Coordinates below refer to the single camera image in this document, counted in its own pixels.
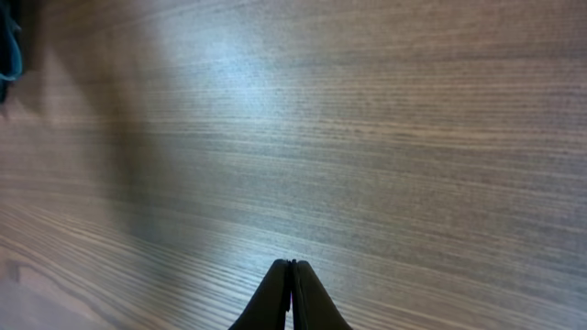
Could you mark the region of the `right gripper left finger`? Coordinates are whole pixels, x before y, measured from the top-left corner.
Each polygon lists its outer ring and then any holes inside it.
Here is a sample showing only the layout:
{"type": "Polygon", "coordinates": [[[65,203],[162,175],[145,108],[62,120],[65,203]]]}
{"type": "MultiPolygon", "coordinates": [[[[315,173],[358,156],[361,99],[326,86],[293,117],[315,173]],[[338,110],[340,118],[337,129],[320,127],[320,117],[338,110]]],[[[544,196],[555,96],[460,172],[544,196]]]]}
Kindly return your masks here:
{"type": "Polygon", "coordinates": [[[283,330],[292,293],[291,262],[276,259],[229,330],[283,330]]]}

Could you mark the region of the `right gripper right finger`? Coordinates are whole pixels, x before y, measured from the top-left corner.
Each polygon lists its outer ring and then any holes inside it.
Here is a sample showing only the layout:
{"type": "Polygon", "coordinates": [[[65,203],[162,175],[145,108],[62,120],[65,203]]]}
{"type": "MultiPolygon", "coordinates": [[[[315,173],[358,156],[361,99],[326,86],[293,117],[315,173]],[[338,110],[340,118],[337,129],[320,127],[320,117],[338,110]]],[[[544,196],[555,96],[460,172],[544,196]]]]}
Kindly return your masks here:
{"type": "Polygon", "coordinates": [[[352,330],[311,265],[293,260],[293,329],[352,330]]]}

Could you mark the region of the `black shorts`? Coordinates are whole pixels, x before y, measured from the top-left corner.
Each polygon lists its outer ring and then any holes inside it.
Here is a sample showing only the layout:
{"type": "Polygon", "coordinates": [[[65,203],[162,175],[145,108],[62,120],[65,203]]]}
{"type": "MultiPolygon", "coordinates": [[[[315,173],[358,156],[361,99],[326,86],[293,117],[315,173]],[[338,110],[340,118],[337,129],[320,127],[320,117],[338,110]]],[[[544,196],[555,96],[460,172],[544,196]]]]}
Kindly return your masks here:
{"type": "Polygon", "coordinates": [[[13,1],[1,0],[1,103],[7,98],[10,83],[20,78],[23,72],[23,57],[17,40],[21,27],[17,23],[17,12],[13,1]]]}

